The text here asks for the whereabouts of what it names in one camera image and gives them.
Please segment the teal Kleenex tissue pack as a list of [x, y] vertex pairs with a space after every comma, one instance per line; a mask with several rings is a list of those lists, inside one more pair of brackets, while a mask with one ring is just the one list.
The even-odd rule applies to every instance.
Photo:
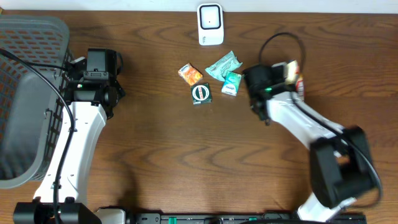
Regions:
[[236, 96], [239, 91], [242, 75], [234, 72], [227, 72], [221, 92], [227, 95]]

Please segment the yellow white snack bag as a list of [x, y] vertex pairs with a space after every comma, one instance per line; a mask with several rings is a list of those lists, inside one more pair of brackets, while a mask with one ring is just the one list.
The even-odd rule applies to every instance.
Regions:
[[305, 87], [303, 82], [303, 76], [300, 71], [299, 64], [296, 60], [290, 60], [284, 67], [284, 78], [287, 85], [293, 85], [295, 91], [298, 93], [298, 97], [304, 101], [305, 98]]

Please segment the light green wrapper pack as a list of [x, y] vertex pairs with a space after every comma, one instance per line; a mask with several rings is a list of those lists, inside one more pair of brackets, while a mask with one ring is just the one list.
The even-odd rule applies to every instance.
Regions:
[[233, 72], [238, 69], [243, 63], [239, 62], [237, 56], [230, 51], [213, 65], [205, 68], [205, 71], [213, 78], [224, 82], [227, 72]]

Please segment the green round-logo box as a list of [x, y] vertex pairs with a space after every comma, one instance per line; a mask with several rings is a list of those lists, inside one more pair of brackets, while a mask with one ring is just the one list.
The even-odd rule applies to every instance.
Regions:
[[208, 83], [194, 85], [190, 91], [194, 105], [212, 102], [211, 90]]

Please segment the orange tissue pack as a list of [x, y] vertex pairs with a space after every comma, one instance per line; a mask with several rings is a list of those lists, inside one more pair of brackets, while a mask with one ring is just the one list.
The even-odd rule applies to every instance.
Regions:
[[202, 78], [203, 75], [194, 68], [190, 63], [184, 65], [179, 71], [178, 74], [190, 85], [193, 86], [197, 84]]

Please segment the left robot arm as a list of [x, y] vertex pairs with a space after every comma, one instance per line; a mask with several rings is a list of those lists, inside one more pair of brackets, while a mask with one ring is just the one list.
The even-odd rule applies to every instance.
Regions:
[[62, 128], [46, 176], [31, 202], [17, 203], [14, 223], [130, 223], [120, 207], [87, 206], [87, 183], [98, 138], [125, 96], [117, 81], [120, 53], [91, 49], [68, 67]]

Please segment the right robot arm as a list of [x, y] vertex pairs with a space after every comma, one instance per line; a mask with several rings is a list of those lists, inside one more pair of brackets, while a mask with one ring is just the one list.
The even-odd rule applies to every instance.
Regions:
[[297, 62], [258, 64], [245, 69], [243, 78], [259, 119], [279, 123], [309, 150], [312, 193], [297, 209], [298, 219], [328, 222], [363, 194], [382, 191], [366, 134], [326, 119], [304, 102]]

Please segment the grey plastic mesh basket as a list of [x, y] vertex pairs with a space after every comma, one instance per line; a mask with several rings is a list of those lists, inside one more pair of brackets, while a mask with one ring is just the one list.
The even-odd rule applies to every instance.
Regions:
[[[70, 31], [49, 16], [1, 16], [1, 48], [35, 63], [63, 92], [71, 61]], [[57, 94], [25, 66], [1, 57], [1, 188], [42, 180], [50, 165], [62, 125], [63, 104]]]

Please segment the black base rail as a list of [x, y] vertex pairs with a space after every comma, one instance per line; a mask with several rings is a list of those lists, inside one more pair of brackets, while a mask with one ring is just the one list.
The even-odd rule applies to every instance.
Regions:
[[267, 212], [264, 214], [159, 214], [137, 213], [130, 223], [137, 224], [238, 224], [253, 221], [277, 220], [277, 223], [300, 223], [289, 212]]

